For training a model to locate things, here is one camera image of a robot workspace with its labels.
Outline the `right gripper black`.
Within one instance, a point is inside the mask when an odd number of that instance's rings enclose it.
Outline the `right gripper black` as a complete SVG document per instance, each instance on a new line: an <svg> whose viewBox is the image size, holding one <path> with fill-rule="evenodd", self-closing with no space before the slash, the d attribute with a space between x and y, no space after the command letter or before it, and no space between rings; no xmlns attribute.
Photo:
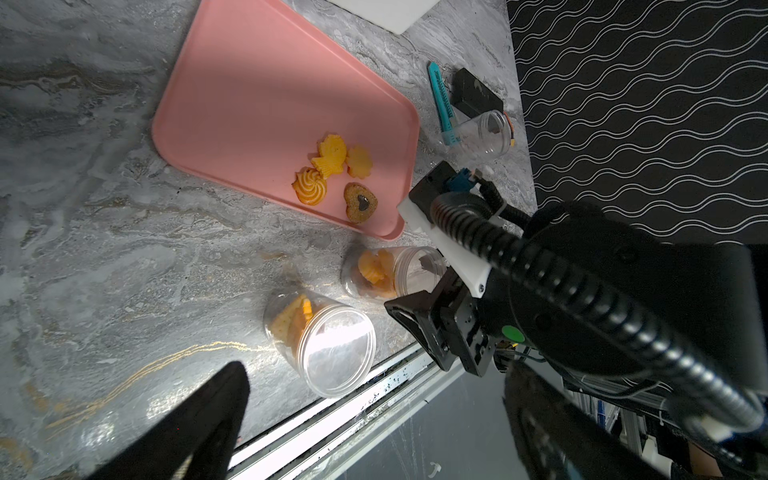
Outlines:
<svg viewBox="0 0 768 480"><path fill-rule="evenodd" d="M500 351L509 345L502 333L510 325L509 286L495 271L489 280L488 291L475 298L449 267L440 281L440 316L436 297L424 290L388 300L384 307L441 370L449 371L458 357L472 375L482 377L491 366L505 373L509 360Z"/></svg>

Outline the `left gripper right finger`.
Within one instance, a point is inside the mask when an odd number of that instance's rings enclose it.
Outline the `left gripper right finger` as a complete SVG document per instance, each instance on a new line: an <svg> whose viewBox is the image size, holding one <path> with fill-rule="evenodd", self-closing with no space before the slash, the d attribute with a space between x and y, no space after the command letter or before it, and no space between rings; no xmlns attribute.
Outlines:
<svg viewBox="0 0 768 480"><path fill-rule="evenodd" d="M507 368L504 406L531 479L663 479L529 365Z"/></svg>

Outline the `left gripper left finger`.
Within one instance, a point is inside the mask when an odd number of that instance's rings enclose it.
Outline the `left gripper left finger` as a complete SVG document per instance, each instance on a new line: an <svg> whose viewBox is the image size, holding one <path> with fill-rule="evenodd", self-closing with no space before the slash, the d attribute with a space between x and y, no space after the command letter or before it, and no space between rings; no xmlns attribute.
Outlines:
<svg viewBox="0 0 768 480"><path fill-rule="evenodd" d="M244 365L226 364L145 435L93 472L92 479L223 479L244 418Z"/></svg>

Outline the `brown heart cookie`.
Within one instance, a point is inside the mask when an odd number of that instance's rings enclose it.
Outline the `brown heart cookie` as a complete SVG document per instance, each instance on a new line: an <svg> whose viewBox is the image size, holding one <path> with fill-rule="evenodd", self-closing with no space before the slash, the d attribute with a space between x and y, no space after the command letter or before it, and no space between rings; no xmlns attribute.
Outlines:
<svg viewBox="0 0 768 480"><path fill-rule="evenodd" d="M378 199L371 190L359 183L348 183L344 189L346 215L353 224L369 220L378 207Z"/></svg>

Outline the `orange flower cookie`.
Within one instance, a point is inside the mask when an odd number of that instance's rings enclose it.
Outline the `orange flower cookie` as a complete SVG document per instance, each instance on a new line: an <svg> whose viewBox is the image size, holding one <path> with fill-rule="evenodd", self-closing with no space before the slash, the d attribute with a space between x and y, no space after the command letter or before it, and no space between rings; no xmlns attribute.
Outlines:
<svg viewBox="0 0 768 480"><path fill-rule="evenodd" d="M370 153L362 145L352 146L348 150L346 164L348 174L357 179L369 177L373 168Z"/></svg>

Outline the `orange swirl cookie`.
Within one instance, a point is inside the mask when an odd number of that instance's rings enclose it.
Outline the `orange swirl cookie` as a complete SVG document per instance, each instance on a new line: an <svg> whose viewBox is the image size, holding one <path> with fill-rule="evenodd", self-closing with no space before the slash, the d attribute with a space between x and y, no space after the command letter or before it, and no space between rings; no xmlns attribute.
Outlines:
<svg viewBox="0 0 768 480"><path fill-rule="evenodd" d="M321 203L327 194L327 182L314 168L303 168L295 175L292 187L298 200L309 206Z"/></svg>

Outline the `orange fish cookie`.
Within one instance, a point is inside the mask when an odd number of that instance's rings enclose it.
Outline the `orange fish cookie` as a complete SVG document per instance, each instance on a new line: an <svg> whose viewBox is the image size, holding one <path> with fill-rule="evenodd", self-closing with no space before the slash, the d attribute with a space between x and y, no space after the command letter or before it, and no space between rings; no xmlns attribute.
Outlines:
<svg viewBox="0 0 768 480"><path fill-rule="evenodd" d="M310 160L324 179L341 174L347 158L347 146L340 135L329 134L318 144L318 155Z"/></svg>

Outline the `clear cookie jar handled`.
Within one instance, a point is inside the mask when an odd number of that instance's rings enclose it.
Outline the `clear cookie jar handled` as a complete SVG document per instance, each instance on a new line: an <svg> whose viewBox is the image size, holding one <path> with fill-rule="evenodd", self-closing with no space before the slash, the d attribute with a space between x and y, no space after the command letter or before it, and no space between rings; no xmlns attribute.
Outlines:
<svg viewBox="0 0 768 480"><path fill-rule="evenodd" d="M457 125L453 138L455 147L477 159L501 157L514 144L510 121L498 110L484 112Z"/></svg>

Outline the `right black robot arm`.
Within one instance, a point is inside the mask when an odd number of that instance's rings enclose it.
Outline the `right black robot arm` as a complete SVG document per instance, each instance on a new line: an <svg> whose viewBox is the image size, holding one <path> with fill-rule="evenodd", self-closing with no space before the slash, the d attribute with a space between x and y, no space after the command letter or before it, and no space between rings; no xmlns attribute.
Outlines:
<svg viewBox="0 0 768 480"><path fill-rule="evenodd" d="M386 303L442 369L507 371L504 403L536 478L651 479L655 472L500 347L512 329L565 379L629 378L658 389L674 432L728 477L767 475L767 247L663 244L569 202L527 215L489 194L417 194L445 238L448 272L429 293Z"/></svg>

